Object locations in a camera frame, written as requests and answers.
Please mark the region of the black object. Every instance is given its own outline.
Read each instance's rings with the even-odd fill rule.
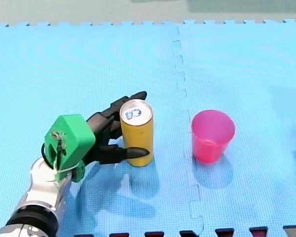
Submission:
[[[118,147],[118,145],[109,145],[110,139],[117,139],[122,135],[119,117],[119,110],[122,105],[129,100],[145,100],[146,97],[147,92],[145,91],[131,97],[124,96],[111,103],[108,109],[97,112],[88,118],[87,123],[96,137],[96,142],[82,159],[85,165],[94,161],[99,161],[100,164],[120,163],[124,159],[149,155],[149,151],[144,148],[132,147],[124,149]]]
[[[19,209],[8,220],[6,226],[23,224],[34,226],[44,231],[49,237],[56,237],[58,222],[55,215],[45,208],[37,205],[29,205],[24,209]]]

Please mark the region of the can lid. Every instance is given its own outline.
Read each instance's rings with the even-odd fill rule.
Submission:
[[[120,118],[132,126],[143,125],[152,118],[152,108],[144,100],[129,100],[120,109]]]

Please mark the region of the gray floor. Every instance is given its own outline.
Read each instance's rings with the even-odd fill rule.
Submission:
[[[296,19],[296,0],[0,0],[0,23]]]

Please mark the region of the cable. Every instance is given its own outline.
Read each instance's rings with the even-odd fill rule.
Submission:
[[[41,156],[43,157],[45,163],[47,164],[47,166],[51,169],[53,169],[54,167],[48,162],[47,157],[45,155],[45,143],[43,143],[42,147],[41,147]]]

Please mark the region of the aluminum can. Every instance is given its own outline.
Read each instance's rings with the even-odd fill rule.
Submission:
[[[119,111],[124,147],[141,147],[150,154],[128,159],[133,166],[145,166],[153,159],[153,110],[144,100],[129,100]]]

